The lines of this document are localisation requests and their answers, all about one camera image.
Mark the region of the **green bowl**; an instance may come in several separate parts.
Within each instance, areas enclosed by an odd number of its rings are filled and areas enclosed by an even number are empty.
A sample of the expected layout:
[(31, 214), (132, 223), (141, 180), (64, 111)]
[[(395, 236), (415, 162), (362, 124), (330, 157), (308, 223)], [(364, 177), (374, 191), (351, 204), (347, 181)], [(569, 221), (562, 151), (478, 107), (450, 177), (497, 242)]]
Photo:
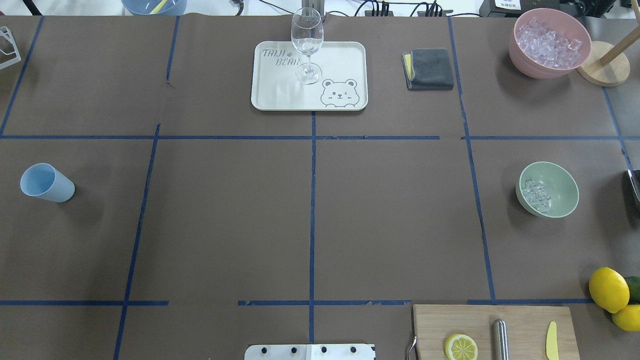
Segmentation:
[[(526, 180), (544, 183), (547, 193), (551, 196), (551, 206), (547, 212), (538, 212), (524, 200), (522, 187)], [(524, 210), (541, 218), (567, 217), (574, 212), (579, 203), (579, 188), (576, 180), (562, 166), (548, 161), (537, 161), (526, 166), (519, 174), (515, 194)]]

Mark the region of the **light blue plastic cup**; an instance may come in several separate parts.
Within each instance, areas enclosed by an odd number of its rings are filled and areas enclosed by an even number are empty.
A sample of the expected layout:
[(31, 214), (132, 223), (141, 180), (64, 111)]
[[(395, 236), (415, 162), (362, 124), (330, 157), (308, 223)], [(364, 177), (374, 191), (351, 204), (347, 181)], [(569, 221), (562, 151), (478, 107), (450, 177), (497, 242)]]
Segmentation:
[(39, 162), (22, 174), (21, 191), (29, 197), (55, 203), (68, 201), (76, 191), (75, 184), (54, 166)]

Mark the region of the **ice cubes in green bowl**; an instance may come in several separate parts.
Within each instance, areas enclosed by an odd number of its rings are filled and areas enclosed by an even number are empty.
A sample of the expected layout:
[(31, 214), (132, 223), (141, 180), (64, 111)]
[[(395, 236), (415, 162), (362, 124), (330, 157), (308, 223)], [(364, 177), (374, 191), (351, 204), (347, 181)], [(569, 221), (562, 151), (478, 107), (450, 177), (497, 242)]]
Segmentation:
[(521, 191), (525, 202), (537, 212), (544, 214), (550, 209), (552, 198), (543, 182), (526, 180)]

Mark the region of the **blue bowl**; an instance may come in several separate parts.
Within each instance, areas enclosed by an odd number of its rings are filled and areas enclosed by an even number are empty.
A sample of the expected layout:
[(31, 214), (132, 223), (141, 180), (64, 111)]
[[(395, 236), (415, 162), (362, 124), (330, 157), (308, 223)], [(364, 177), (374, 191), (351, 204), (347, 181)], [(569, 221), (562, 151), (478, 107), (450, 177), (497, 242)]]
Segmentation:
[(149, 14), (158, 2), (160, 0), (121, 0), (124, 9), (134, 16), (182, 16), (188, 4), (188, 0), (168, 0), (158, 14)]

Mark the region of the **pink bowl of ice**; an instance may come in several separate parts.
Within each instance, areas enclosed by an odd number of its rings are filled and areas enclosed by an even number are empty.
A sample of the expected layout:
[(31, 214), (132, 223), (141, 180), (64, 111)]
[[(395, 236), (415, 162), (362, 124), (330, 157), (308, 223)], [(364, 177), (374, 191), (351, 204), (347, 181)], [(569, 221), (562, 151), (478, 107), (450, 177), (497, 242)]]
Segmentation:
[(592, 39), (573, 16), (539, 7), (516, 21), (509, 40), (510, 60), (524, 75), (553, 79), (582, 66), (592, 50)]

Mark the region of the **cream bear tray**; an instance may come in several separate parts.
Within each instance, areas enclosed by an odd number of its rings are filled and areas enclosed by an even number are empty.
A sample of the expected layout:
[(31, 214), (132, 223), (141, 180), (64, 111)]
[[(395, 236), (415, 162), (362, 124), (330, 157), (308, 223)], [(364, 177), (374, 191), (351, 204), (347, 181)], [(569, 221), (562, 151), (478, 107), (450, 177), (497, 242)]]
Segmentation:
[(364, 46), (325, 41), (311, 56), (292, 41), (263, 41), (254, 48), (251, 103), (261, 111), (361, 111), (369, 102)]

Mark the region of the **grey folded cloth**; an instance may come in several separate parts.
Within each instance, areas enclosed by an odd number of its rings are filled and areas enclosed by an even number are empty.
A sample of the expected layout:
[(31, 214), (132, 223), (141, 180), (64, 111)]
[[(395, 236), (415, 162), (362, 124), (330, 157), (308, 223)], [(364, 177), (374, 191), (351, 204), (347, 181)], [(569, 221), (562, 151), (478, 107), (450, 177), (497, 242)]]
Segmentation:
[(414, 48), (401, 55), (409, 91), (451, 91), (450, 52), (446, 48)]

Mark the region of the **clear wine glass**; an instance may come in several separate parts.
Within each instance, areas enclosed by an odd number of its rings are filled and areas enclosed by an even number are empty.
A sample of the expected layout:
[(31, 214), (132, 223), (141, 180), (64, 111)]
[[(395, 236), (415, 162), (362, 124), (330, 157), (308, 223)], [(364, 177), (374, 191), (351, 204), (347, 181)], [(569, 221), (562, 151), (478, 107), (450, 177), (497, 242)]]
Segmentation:
[(311, 61), (323, 45), (324, 27), (322, 16), (313, 7), (301, 7), (292, 16), (290, 27), (291, 42), (297, 52), (306, 57), (298, 66), (295, 77), (305, 85), (315, 84), (322, 76), (322, 69)]

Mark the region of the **lemon half slice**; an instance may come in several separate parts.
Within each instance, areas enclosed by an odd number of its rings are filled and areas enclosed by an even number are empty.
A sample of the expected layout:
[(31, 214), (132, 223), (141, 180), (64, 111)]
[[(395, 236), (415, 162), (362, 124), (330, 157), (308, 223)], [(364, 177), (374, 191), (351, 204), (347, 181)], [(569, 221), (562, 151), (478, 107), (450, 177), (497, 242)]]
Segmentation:
[(464, 333), (454, 333), (445, 341), (443, 352), (448, 360), (477, 360), (478, 345)]

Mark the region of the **wooden cutting board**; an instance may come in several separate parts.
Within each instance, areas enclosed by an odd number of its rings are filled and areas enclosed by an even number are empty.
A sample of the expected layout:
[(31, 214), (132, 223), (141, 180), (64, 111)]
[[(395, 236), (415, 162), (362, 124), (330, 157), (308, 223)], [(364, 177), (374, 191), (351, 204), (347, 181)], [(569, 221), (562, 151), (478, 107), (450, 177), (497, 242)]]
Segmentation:
[(479, 360), (494, 360), (499, 350), (496, 321), (506, 325), (510, 360), (546, 360), (547, 330), (557, 325), (560, 360), (578, 360), (578, 343), (567, 306), (414, 304), (413, 329), (420, 360), (445, 360), (446, 340), (455, 334), (471, 337)]

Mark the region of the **yellow plastic knife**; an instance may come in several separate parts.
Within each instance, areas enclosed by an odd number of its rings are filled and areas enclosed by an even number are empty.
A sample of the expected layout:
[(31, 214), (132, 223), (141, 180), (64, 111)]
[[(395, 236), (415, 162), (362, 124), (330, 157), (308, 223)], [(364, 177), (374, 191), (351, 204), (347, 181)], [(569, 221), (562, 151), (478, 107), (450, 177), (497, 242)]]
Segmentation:
[(557, 323), (550, 321), (545, 336), (545, 355), (548, 360), (559, 360)]

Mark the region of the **yellow lemon near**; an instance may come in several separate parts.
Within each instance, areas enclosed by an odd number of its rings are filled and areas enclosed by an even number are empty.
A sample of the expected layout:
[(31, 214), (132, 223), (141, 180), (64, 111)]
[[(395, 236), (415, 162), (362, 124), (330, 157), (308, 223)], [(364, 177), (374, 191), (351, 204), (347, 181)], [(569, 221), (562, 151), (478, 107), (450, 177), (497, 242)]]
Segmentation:
[(624, 309), (630, 301), (627, 281), (617, 271), (606, 266), (593, 272), (588, 288), (595, 304), (610, 314)]

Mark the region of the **yellow lemon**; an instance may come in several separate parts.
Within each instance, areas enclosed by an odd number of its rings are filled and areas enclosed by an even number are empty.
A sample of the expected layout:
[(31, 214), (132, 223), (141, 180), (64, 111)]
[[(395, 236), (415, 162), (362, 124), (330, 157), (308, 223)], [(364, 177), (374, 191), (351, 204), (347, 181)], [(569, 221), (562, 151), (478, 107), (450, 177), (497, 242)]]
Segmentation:
[(617, 271), (606, 266), (593, 272), (588, 288), (595, 304), (610, 314), (624, 309), (630, 301), (627, 281)]
[(613, 323), (620, 330), (627, 332), (640, 331), (640, 305), (629, 304), (616, 313), (611, 314)]

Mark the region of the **yellow lemon far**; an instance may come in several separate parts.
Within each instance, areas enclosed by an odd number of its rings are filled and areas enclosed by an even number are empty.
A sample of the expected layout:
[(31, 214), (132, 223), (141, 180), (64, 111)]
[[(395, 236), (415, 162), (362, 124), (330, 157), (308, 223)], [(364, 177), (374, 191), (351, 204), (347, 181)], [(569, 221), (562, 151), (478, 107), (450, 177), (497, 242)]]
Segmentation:
[(616, 313), (611, 314), (613, 323), (620, 330), (627, 332), (640, 331), (640, 305), (629, 304)]

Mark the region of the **steel handled knife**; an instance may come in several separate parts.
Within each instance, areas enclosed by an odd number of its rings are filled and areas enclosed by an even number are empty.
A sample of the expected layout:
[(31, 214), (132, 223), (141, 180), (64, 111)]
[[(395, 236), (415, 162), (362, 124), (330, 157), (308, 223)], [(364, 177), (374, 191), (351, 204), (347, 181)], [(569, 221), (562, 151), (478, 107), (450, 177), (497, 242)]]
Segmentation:
[(493, 322), (493, 345), (495, 360), (509, 360), (508, 327), (503, 319)]

